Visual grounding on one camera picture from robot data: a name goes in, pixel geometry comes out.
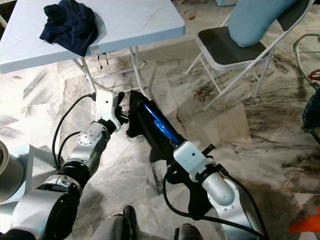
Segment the marble floor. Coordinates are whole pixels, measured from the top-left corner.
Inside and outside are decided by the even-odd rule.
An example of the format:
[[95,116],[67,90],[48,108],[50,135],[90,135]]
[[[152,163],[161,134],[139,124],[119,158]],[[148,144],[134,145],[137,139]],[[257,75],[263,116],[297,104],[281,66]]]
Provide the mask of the marble floor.
[[[320,240],[320,233],[291,234],[291,224],[317,213],[320,206],[320,146],[301,129],[302,112],[313,88],[303,80],[297,67],[293,43],[303,34],[319,31],[320,6],[313,5],[306,18],[278,45],[262,83],[260,94],[252,97],[256,79],[247,74],[227,96],[207,111],[202,108],[217,95],[213,83],[199,64],[189,75],[184,72],[199,54],[194,36],[203,29],[218,27],[232,7],[217,7],[214,1],[177,1],[186,21],[183,37],[141,46],[141,70],[145,90],[155,100],[175,129],[200,149],[209,143],[216,162],[252,192],[272,240]],[[271,26],[262,39],[269,44],[280,27]],[[319,42],[304,44],[319,49]],[[93,76],[130,67],[130,55],[120,50],[102,58],[87,58]],[[305,57],[310,70],[319,68],[320,57]],[[239,73],[218,73],[225,87]],[[55,128],[62,114],[78,97],[91,93],[82,72],[70,61],[0,75],[0,140],[8,147],[29,143],[50,151]],[[96,80],[96,86],[120,92],[137,86],[133,72]],[[122,107],[129,109],[126,94]],[[85,128],[95,118],[95,104],[82,100],[67,116],[58,143],[67,135]],[[143,136],[129,138],[127,125],[112,135],[97,173],[86,185],[68,240],[87,240],[99,223],[135,206],[138,223],[146,239],[172,239],[180,224],[195,224],[206,240],[223,240],[221,227],[206,221],[193,221],[175,215],[162,196],[166,163],[150,163],[150,146]],[[75,146],[69,140],[62,152],[67,157]],[[33,186],[54,169],[34,163]],[[173,205],[186,211],[189,193],[185,186],[169,186]]]

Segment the white table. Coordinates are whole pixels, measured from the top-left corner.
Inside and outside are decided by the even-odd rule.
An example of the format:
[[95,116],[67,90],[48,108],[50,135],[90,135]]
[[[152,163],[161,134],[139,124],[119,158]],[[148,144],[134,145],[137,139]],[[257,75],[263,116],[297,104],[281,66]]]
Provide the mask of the white table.
[[[0,74],[73,59],[93,92],[96,88],[84,57],[39,38],[47,16],[43,8],[59,0],[17,0],[0,41]],[[185,22],[170,0],[78,0],[96,15],[98,37],[86,56],[129,48],[141,92],[138,46],[185,34]]]

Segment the red object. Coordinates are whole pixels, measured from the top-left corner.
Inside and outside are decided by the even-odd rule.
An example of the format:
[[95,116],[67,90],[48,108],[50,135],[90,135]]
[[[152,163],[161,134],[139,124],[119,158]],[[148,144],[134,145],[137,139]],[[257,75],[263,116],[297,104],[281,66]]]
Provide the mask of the red object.
[[320,233],[320,207],[317,208],[319,214],[308,217],[307,219],[294,223],[289,227],[290,233],[313,232]]
[[316,69],[312,72],[309,73],[308,77],[311,79],[311,80],[317,80],[317,81],[320,81],[320,69]]

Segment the light blue cushion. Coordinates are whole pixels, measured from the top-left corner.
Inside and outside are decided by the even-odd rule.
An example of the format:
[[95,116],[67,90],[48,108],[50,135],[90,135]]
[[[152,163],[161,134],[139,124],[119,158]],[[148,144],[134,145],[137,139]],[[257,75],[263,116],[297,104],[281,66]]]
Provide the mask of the light blue cushion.
[[239,0],[229,19],[230,37],[240,47],[260,41],[269,26],[296,0]]

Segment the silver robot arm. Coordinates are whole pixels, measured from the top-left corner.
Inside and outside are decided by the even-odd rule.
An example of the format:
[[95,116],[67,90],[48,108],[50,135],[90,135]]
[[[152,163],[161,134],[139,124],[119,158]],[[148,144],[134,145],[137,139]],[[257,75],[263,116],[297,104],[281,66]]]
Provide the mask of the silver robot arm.
[[11,228],[1,240],[62,240],[71,233],[83,188],[97,171],[110,135],[120,130],[120,122],[126,122],[116,117],[117,107],[118,95],[97,91],[98,120],[80,132],[61,169],[22,197],[13,211]]
[[[206,158],[190,141],[185,141],[173,153],[174,159],[189,173],[192,181],[199,182],[219,217],[257,231],[254,220],[240,203],[237,186],[225,179],[217,170],[217,164]],[[233,226],[222,224],[228,240],[256,240],[257,236]]]

